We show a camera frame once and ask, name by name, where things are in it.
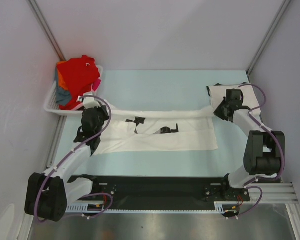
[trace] blue-gray cloth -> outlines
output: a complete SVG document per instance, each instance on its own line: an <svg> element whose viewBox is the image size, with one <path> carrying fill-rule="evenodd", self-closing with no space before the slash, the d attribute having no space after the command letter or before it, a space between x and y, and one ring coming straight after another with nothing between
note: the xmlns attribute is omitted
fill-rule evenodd
<svg viewBox="0 0 300 240"><path fill-rule="evenodd" d="M56 81L55 102L61 106L65 106L71 101L72 96L69 91L64 90L62 87L59 86L59 76L57 68L55 68L54 80Z"/></svg>

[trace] red cloth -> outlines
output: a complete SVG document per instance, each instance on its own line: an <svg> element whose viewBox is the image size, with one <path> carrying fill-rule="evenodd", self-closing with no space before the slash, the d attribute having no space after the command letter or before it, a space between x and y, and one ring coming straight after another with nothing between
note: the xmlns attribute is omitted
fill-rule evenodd
<svg viewBox="0 0 300 240"><path fill-rule="evenodd" d="M63 76L72 96L72 100L67 105L59 106L59 108L61 110L72 110L80 104L77 102L78 96L90 92L92 84L100 78L95 59L83 55L81 58L72 58L69 61L60 63L56 67Z"/></svg>

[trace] white wall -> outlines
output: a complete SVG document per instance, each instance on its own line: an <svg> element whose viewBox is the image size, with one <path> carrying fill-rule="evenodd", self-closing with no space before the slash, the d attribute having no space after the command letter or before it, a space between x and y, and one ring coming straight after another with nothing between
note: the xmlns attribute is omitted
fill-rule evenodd
<svg viewBox="0 0 300 240"><path fill-rule="evenodd" d="M300 201L300 0L292 2L251 79L266 91L266 124L285 133L284 179Z"/></svg>
<svg viewBox="0 0 300 240"><path fill-rule="evenodd" d="M43 101L57 61L27 1L1 0L0 215L15 204L8 239L18 232L28 178L43 170L56 128L57 119L43 110Z"/></svg>
<svg viewBox="0 0 300 240"><path fill-rule="evenodd" d="M246 70L283 0L37 0L66 58L107 70Z"/></svg>

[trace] shiny concrete floor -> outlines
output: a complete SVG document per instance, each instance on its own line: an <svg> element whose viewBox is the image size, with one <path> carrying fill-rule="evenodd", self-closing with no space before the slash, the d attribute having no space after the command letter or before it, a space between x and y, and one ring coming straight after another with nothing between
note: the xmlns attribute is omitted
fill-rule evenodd
<svg viewBox="0 0 300 240"><path fill-rule="evenodd" d="M260 205L226 220L219 214L104 214L34 224L29 240L294 240L285 205Z"/></svg>

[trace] orange cloth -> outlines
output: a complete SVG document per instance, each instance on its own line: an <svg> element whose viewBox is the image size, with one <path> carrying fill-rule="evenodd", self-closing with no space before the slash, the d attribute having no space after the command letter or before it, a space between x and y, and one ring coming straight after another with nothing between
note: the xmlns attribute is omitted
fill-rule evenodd
<svg viewBox="0 0 300 240"><path fill-rule="evenodd" d="M63 63L65 63L65 62L66 62L66 61L60 61L60 62L58 62L56 65L60 65L60 64L63 64ZM59 82L58 82L59 86L60 86L61 88L63 88L64 90L69 91L69 88L67 87L67 84L66 84L66 82L65 82L65 80L64 80L64 77L61 75L61 73L59 72L58 68L57 68L57 71L58 71L58 78L59 78Z"/></svg>

